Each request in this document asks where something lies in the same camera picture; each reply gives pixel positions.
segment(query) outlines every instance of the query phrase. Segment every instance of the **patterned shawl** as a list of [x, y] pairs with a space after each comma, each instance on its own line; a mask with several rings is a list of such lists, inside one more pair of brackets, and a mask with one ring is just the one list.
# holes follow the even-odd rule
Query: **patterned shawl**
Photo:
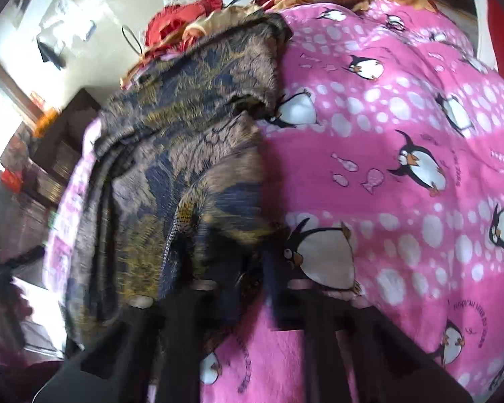
[[[253, 255], [268, 233], [254, 119], [275, 107], [290, 37], [279, 15], [253, 14], [103, 107], [66, 293], [74, 340], [92, 340], [132, 296], [164, 297]], [[246, 272], [234, 277], [247, 288]]]

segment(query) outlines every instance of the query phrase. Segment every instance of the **pink blanket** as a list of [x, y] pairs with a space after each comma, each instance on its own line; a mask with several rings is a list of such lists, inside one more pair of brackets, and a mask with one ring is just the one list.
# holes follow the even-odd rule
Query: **pink blanket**
[[[282, 15], [284, 98], [258, 124], [288, 265], [358, 282], [485, 401], [504, 378], [504, 81], [441, 14], [377, 0], [362, 17]], [[300, 358], [258, 304], [204, 363], [203, 401], [304, 401]]]

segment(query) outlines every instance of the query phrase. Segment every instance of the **white polka dot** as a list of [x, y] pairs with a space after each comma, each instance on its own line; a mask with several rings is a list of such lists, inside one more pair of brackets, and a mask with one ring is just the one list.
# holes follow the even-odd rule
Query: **white polka dot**
[[488, 375], [495, 375], [496, 373], [499, 372], [499, 370], [502, 368], [504, 365], [504, 359], [502, 358], [495, 358], [489, 363], [488, 367]]
[[393, 306], [403, 303], [405, 281], [396, 270], [391, 268], [381, 270], [377, 276], [377, 283], [384, 301]]
[[362, 130], [370, 131], [371, 123], [370, 119], [366, 117], [366, 115], [359, 115], [356, 119], [356, 122]]
[[481, 244], [478, 240], [476, 242], [474, 242], [474, 253], [478, 257], [481, 256]]
[[455, 256], [462, 264], [469, 263], [472, 259], [472, 241], [468, 236], [460, 236], [455, 243]]
[[395, 244], [390, 239], [385, 239], [383, 242], [385, 253], [388, 257], [394, 258], [397, 254]]
[[409, 97], [411, 103], [414, 104], [414, 106], [418, 107], [418, 109], [424, 110], [426, 108], [426, 104], [423, 98], [416, 92], [409, 92], [407, 93], [407, 96]]
[[491, 220], [491, 211], [487, 203], [484, 202], [483, 200], [480, 201], [480, 203], [478, 204], [478, 213], [484, 220], [486, 221]]
[[411, 109], [409, 105], [399, 97], [390, 100], [390, 111], [400, 120], [411, 118]]
[[429, 124], [431, 124], [433, 127], [435, 127], [437, 130], [441, 129], [441, 125], [438, 122], [437, 118], [435, 118], [435, 115], [430, 115], [429, 116]]
[[347, 138], [351, 134], [351, 123], [342, 114], [332, 115], [331, 126], [341, 137]]
[[421, 273], [414, 272], [412, 275], [414, 290], [418, 292], [421, 296], [427, 293], [429, 289], [429, 284], [427, 282], [426, 276]]
[[340, 31], [335, 27], [328, 26], [326, 28], [326, 31], [327, 31], [327, 35], [329, 35], [331, 37], [331, 39], [334, 39], [335, 41], [337, 41], [338, 39], [340, 39], [342, 37], [342, 34], [340, 33]]
[[375, 100], [378, 100], [380, 96], [381, 96], [381, 90], [379, 88], [374, 88], [370, 89], [369, 91], [366, 91], [366, 93], [364, 94], [364, 100], [371, 103]]
[[422, 237], [426, 244], [437, 248], [442, 243], [442, 222], [436, 215], [426, 215], [423, 218]]
[[296, 222], [296, 224], [299, 224], [301, 221], [305, 220], [306, 218], [310, 218], [310, 219], [305, 224], [302, 231], [317, 229], [317, 227], [319, 227], [319, 219], [315, 215], [309, 214], [307, 212], [298, 214], [295, 218], [295, 222]]
[[482, 264], [476, 264], [472, 268], [472, 278], [475, 281], [480, 281], [484, 277], [484, 266]]
[[454, 211], [454, 229], [461, 230], [463, 228], [463, 215], [461, 212]]
[[385, 114], [384, 112], [379, 112], [375, 118], [379, 122], [387, 122], [388, 121], [388, 115]]
[[364, 105], [359, 99], [349, 97], [347, 99], [347, 109], [351, 114], [356, 115], [364, 110]]
[[366, 239], [370, 239], [374, 234], [374, 224], [369, 220], [361, 221], [360, 232]]
[[448, 281], [448, 274], [446, 274], [446, 270], [444, 268], [437, 268], [435, 270], [435, 278], [442, 286], [444, 286]]
[[420, 246], [413, 235], [401, 235], [398, 239], [398, 250], [408, 266], [414, 267], [420, 262]]
[[478, 124], [480, 124], [481, 128], [483, 128], [486, 132], [489, 133], [491, 131], [491, 122], [486, 114], [478, 112], [476, 114], [476, 120], [478, 121]]
[[458, 378], [457, 382], [463, 386], [463, 387], [466, 387], [466, 385], [469, 384], [470, 382], [470, 374], [469, 373], [463, 373], [460, 375], [460, 377]]
[[399, 227], [399, 220], [392, 214], [379, 214], [379, 222], [389, 231], [396, 230]]
[[343, 85], [339, 84], [338, 82], [331, 82], [331, 88], [336, 92], [345, 92]]
[[326, 44], [327, 40], [323, 35], [314, 35], [314, 42], [316, 44]]
[[404, 88], [408, 88], [411, 85], [411, 83], [405, 77], [398, 77], [396, 79], [396, 82], [398, 82], [398, 85], [401, 85]]
[[476, 215], [476, 212], [474, 212], [474, 211], [470, 211], [466, 217], [469, 219], [469, 221], [472, 224], [476, 224], [476, 222], [478, 221], [478, 216]]
[[489, 110], [489, 111], [491, 110], [491, 105], [482, 96], [478, 97], [478, 103], [480, 103], [480, 106], [482, 106], [485, 110]]
[[448, 227], [450, 229], [454, 228], [454, 217], [452, 216], [452, 214], [450, 212], [446, 213], [446, 224], [448, 225]]
[[345, 48], [349, 51], [355, 51], [360, 48], [359, 43], [356, 41], [347, 41], [347, 42], [345, 42], [344, 45], [345, 45]]
[[316, 51], [316, 47], [314, 44], [310, 44], [310, 42], [303, 42], [302, 43], [302, 48], [308, 50], [308, 51]]
[[484, 94], [490, 102], [497, 102], [497, 96], [488, 86], [484, 86]]

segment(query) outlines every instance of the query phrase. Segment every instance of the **orange object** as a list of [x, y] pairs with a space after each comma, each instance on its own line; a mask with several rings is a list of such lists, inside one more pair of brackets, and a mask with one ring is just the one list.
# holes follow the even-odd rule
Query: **orange object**
[[18, 194], [22, 189], [23, 181], [10, 170], [4, 170], [0, 173], [0, 180], [15, 194]]

